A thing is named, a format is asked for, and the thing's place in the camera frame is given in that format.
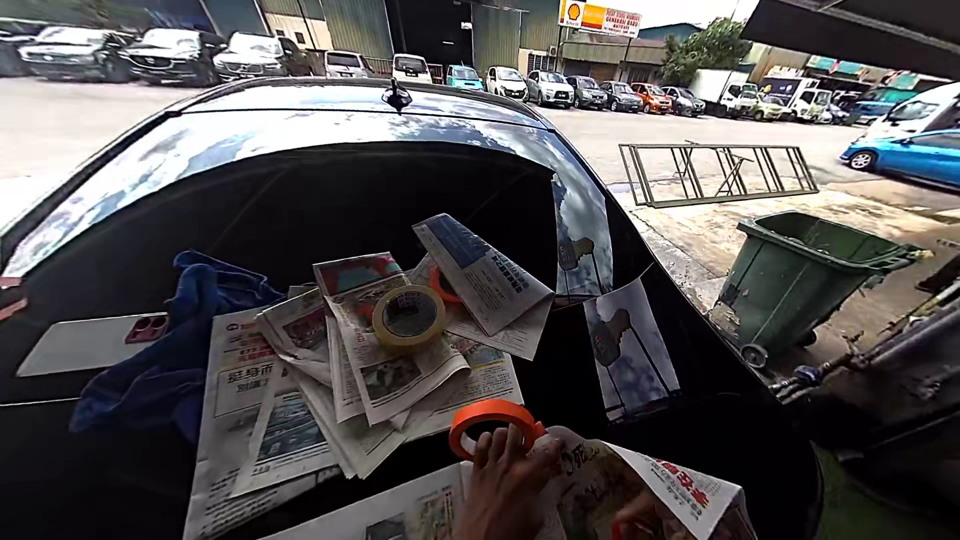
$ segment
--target hand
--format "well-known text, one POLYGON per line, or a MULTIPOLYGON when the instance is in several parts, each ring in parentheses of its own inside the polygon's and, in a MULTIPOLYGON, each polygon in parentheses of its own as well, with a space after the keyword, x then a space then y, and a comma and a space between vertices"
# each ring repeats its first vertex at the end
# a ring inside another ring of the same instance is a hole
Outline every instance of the hand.
POLYGON ((473 477, 457 540, 528 540, 543 524, 540 491, 560 473, 563 442, 526 455, 515 426, 485 432, 473 456, 473 477))

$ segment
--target green trash bin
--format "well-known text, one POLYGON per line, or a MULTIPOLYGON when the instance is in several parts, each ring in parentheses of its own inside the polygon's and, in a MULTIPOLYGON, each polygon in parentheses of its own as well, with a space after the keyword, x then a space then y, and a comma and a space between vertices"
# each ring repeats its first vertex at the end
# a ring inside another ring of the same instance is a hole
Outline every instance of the green trash bin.
POLYGON ((813 343, 813 329, 865 281, 876 277, 876 284, 920 251, 796 211, 736 227, 747 240, 710 315, 756 367, 767 356, 813 343))

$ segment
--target blue towel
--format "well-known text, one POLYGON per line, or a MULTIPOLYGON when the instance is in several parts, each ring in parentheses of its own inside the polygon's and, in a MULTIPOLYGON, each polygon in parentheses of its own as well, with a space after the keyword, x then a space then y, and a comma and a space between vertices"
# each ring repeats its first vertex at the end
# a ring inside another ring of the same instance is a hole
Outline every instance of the blue towel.
POLYGON ((195 251, 177 255, 174 267, 181 273, 177 294, 167 302, 170 330, 86 385, 70 431, 149 430, 173 424, 196 445, 213 317, 284 298, 265 277, 195 251))

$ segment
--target white car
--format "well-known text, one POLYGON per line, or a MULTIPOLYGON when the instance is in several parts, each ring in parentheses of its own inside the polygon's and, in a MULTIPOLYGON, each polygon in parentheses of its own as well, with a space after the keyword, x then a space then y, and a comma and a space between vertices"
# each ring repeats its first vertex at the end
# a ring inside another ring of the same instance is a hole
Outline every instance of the white car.
POLYGON ((400 83, 433 84, 426 59, 417 55, 394 55, 394 78, 400 83))
POLYGON ((520 72, 512 67, 491 67, 487 71, 487 92, 521 101, 527 100, 527 84, 523 82, 520 72))
POLYGON ((573 105, 573 86, 556 71, 531 71, 527 75, 527 95, 541 107, 550 103, 569 109, 573 105))

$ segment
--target truck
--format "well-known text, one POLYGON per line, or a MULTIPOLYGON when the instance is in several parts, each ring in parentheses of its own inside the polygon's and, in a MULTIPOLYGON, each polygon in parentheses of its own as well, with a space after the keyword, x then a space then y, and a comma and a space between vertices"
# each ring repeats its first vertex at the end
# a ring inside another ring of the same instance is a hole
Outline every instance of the truck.
POLYGON ((789 120, 816 122, 830 104, 831 92, 817 87, 809 77, 764 77, 760 94, 776 96, 790 109, 789 120))
POLYGON ((707 104, 707 114, 736 118, 751 114, 758 103, 756 85, 747 77, 729 69, 698 69, 688 88, 707 104))

